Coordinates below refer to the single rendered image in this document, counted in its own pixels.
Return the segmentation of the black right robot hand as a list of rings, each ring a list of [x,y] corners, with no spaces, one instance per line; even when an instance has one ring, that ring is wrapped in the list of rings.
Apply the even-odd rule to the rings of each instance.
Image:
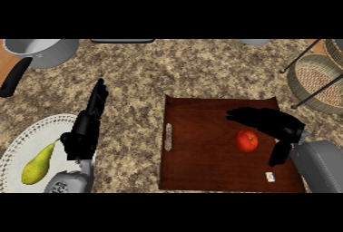
[[[306,124],[294,116],[275,109],[241,107],[226,112],[226,119],[253,127],[259,132],[278,139],[268,165],[283,165],[293,148],[302,139]]]

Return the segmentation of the white patterned plate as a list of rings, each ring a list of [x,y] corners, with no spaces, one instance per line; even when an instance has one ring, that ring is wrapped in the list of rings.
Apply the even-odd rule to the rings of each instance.
[[[40,193],[53,176],[62,171],[80,170],[77,161],[68,160],[61,135],[73,130],[77,116],[56,114],[36,122],[12,141],[0,159],[0,193]],[[22,169],[28,161],[51,143],[55,149],[51,156],[51,169],[46,177],[34,184],[22,184]]]

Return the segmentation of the dark grey flat object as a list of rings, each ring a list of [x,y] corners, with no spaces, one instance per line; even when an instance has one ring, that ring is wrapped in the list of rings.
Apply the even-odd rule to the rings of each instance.
[[[90,39],[98,44],[150,44],[155,39]]]

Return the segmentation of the green pear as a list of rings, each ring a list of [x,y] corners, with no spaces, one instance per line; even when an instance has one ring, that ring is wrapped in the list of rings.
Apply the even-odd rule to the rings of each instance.
[[[55,149],[55,143],[37,153],[36,157],[28,161],[21,172],[21,183],[34,185],[48,175],[51,169],[51,156]]]

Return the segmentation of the wicker tiered basket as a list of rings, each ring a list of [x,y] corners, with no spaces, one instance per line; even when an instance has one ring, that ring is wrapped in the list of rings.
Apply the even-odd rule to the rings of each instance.
[[[343,115],[343,39],[317,39],[292,63],[287,73],[293,95],[312,110]]]

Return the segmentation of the brown wooden tray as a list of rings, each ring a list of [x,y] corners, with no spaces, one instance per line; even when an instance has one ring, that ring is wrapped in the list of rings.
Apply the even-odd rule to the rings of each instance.
[[[306,191],[290,160],[268,165],[275,139],[258,133],[259,146],[252,152],[237,148],[237,133],[247,126],[226,120],[238,107],[280,107],[278,100],[164,98],[160,189],[237,192]]]

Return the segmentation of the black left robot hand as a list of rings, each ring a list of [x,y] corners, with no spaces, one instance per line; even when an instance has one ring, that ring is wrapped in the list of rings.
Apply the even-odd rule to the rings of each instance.
[[[93,158],[107,97],[105,80],[99,79],[93,86],[87,108],[79,113],[73,130],[61,135],[68,160],[90,160]]]

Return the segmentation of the red tomato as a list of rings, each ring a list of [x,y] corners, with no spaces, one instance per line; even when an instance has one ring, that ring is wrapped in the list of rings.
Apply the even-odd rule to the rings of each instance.
[[[250,130],[241,130],[235,134],[235,146],[244,152],[253,152],[259,146],[258,135]]]

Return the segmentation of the pale grey round object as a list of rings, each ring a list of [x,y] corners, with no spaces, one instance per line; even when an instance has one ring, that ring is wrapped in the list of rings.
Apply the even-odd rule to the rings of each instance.
[[[269,43],[271,39],[238,39],[241,43],[253,46],[262,46]]]

